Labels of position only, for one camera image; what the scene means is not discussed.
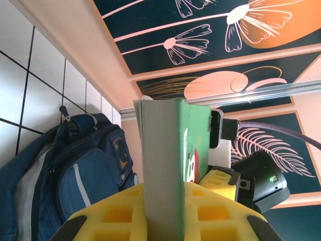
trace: yellow foam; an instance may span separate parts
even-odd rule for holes
[[[230,174],[220,170],[211,170],[201,180],[199,185],[234,201],[236,186],[229,185],[231,177],[232,176]]]
[[[87,220],[75,241],[147,241],[143,184],[73,214]],[[229,198],[185,183],[184,241],[258,241],[247,216],[264,217]]]

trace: white wall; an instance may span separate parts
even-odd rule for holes
[[[9,2],[0,1],[0,167],[70,115],[120,114]]]

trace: feather leaf design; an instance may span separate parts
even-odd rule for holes
[[[294,172],[301,176],[313,176],[302,161],[303,158],[283,140],[268,135],[259,128],[241,128],[238,140],[232,143],[231,161],[237,162],[259,150],[265,150],[282,172]]]

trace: pink circle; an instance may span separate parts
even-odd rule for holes
[[[184,90],[186,99],[228,94],[243,90],[248,78],[234,71],[218,71],[206,74],[189,83]]]
[[[175,38],[167,39],[164,42],[164,48],[171,49],[174,46],[175,43],[176,43],[176,39]]]

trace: book cover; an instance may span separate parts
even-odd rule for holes
[[[208,168],[211,108],[187,104],[181,99],[178,111],[184,181],[199,183]]]

